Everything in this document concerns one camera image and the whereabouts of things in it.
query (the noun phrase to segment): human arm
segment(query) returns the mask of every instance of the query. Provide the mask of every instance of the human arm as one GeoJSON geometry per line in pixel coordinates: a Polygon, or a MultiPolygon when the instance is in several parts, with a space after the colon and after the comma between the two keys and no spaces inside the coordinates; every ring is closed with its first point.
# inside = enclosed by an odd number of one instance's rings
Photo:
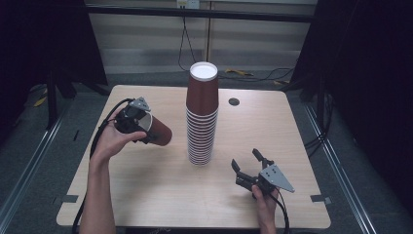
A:
{"type": "MultiPolygon", "coordinates": [[[[114,119],[118,109],[109,119],[114,119]]],[[[131,140],[146,137],[144,132],[121,134],[110,121],[103,130],[89,162],[88,189],[80,233],[116,233],[110,195],[109,160],[131,140]]]]}
{"type": "MultiPolygon", "coordinates": [[[[264,196],[257,185],[252,185],[252,193],[257,199],[256,203],[260,233],[276,234],[276,201],[274,201],[270,196],[264,196]]],[[[279,191],[275,189],[272,195],[277,198],[279,191]]]]}

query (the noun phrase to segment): table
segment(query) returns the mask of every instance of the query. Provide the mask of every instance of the table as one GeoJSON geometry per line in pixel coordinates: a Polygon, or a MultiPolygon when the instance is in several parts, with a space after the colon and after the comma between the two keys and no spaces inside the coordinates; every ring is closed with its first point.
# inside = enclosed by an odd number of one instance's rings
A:
{"type": "MultiPolygon", "coordinates": [[[[111,192],[118,226],[183,228],[257,228],[251,192],[236,185],[231,161],[242,172],[257,176],[261,170],[252,155],[257,148],[274,160],[295,193],[282,191],[292,228],[327,228],[330,225],[287,98],[282,92],[219,90],[219,113],[213,158],[206,166],[188,161],[185,119],[186,88],[116,86],[99,122],[124,98],[145,97],[152,113],[173,131],[167,146],[129,143],[110,163],[111,192]],[[239,105],[231,105],[237,98],[239,105]]],[[[67,195],[76,203],[63,203],[59,225],[71,225],[85,196],[92,140],[67,195]]],[[[283,227],[281,209],[276,211],[283,227]]]]}

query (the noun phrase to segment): floor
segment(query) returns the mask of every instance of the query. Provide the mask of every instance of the floor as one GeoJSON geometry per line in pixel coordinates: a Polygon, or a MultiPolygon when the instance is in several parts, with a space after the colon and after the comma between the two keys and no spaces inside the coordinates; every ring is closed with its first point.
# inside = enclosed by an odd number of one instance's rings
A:
{"type": "MultiPolygon", "coordinates": [[[[276,91],[282,85],[277,84],[274,78],[282,77],[286,72],[254,71],[256,77],[270,76],[259,82],[222,78],[219,85],[220,88],[276,91]]],[[[186,72],[113,74],[108,75],[109,86],[104,88],[110,90],[118,84],[184,87],[187,75],[186,72]]],[[[59,97],[57,100],[61,119],[55,132],[45,131],[47,102],[33,107],[43,93],[44,86],[40,85],[28,95],[19,123],[1,145],[0,233],[70,233],[70,227],[56,224],[56,215],[107,100],[107,97],[82,84],[74,85],[78,92],[74,99],[59,97]],[[44,150],[40,150],[39,143],[44,142],[44,137],[51,141],[43,145],[44,150]]],[[[318,146],[311,144],[317,136],[317,126],[312,120],[316,100],[303,103],[300,92],[286,94],[303,143],[309,145],[308,154],[312,155],[310,161],[326,202],[331,226],[325,230],[294,229],[292,233],[412,233],[412,217],[354,143],[336,108],[332,111],[328,141],[312,154],[318,146]]],[[[131,233],[123,227],[118,231],[131,233]]],[[[167,228],[134,230],[134,233],[164,232],[200,233],[199,230],[170,231],[167,228]]]]}

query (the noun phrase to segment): cable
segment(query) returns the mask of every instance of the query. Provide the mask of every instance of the cable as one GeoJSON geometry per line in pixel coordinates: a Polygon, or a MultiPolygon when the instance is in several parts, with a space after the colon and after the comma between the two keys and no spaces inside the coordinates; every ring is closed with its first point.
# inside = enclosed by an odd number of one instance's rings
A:
{"type": "Polygon", "coordinates": [[[221,80],[235,80],[235,81],[241,81],[241,82],[260,82],[260,81],[265,81],[265,80],[279,80],[285,76],[287,76],[289,73],[291,73],[294,70],[294,68],[276,68],[270,72],[265,78],[256,78],[256,77],[229,77],[229,76],[223,76],[223,75],[218,75],[218,79],[221,80]],[[275,77],[270,79],[271,75],[277,71],[277,70],[287,70],[284,75],[275,77]]]}
{"type": "MultiPolygon", "coordinates": [[[[100,126],[97,129],[96,134],[94,135],[94,140],[93,140],[92,145],[91,145],[90,158],[92,158],[92,156],[94,155],[94,150],[96,149],[97,142],[99,141],[99,138],[103,133],[103,130],[105,129],[107,124],[110,121],[112,121],[112,120],[109,120],[110,116],[112,116],[113,112],[115,112],[115,110],[118,109],[118,107],[121,106],[121,104],[123,104],[125,102],[131,102],[131,101],[133,101],[132,98],[126,98],[126,99],[121,100],[118,104],[115,105],[115,107],[112,108],[112,110],[109,112],[109,114],[106,116],[106,118],[102,121],[102,123],[100,124],[100,126]]],[[[80,206],[79,211],[78,211],[78,213],[76,213],[76,217],[73,220],[72,234],[77,233],[76,229],[77,229],[77,225],[79,223],[80,217],[82,216],[83,208],[85,207],[85,200],[86,200],[86,194],[87,193],[88,193],[88,191],[86,191],[85,197],[83,198],[82,205],[80,206]]]]}
{"type": "Polygon", "coordinates": [[[285,222],[285,228],[284,228],[284,234],[288,234],[289,233],[289,219],[288,219],[288,213],[286,212],[286,208],[285,208],[285,202],[283,200],[282,197],[282,203],[273,196],[273,194],[269,193],[270,197],[280,206],[280,208],[282,209],[282,214],[284,216],[284,222],[285,222]]]}
{"type": "Polygon", "coordinates": [[[186,34],[186,38],[188,40],[188,44],[189,44],[189,48],[190,48],[190,51],[191,51],[192,59],[194,60],[194,62],[197,62],[197,61],[195,60],[194,51],[192,50],[192,45],[191,45],[191,40],[189,39],[188,30],[186,29],[185,17],[183,17],[182,19],[183,19],[183,29],[182,29],[182,36],[181,36],[181,45],[179,47],[178,65],[182,70],[188,71],[187,69],[183,68],[181,63],[180,63],[180,59],[181,59],[181,56],[182,56],[183,37],[184,37],[185,34],[186,34]]]}
{"type": "Polygon", "coordinates": [[[324,143],[324,140],[327,138],[328,131],[330,129],[334,104],[333,104],[333,99],[329,94],[327,94],[326,97],[327,97],[327,101],[325,102],[324,106],[328,114],[327,123],[325,126],[322,126],[322,129],[323,129],[322,133],[316,136],[316,138],[304,144],[306,149],[310,149],[316,146],[316,148],[309,154],[308,156],[309,158],[311,158],[316,153],[316,151],[319,149],[319,147],[324,143]]]}

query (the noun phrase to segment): person's hand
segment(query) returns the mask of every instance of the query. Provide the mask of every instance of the person's hand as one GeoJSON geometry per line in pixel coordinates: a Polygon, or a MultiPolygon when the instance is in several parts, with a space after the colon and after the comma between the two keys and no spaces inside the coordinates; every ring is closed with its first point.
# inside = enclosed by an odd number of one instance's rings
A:
{"type": "MultiPolygon", "coordinates": [[[[277,203],[270,196],[263,196],[257,185],[252,185],[252,193],[257,199],[258,224],[261,234],[276,233],[276,206],[277,203]]],[[[279,191],[275,189],[272,195],[277,198],[279,191]]]]}
{"type": "Polygon", "coordinates": [[[146,133],[144,132],[122,134],[115,128],[114,119],[121,110],[122,108],[118,108],[109,117],[109,123],[97,142],[93,158],[109,161],[109,159],[119,153],[128,142],[146,137],[146,133]]]}

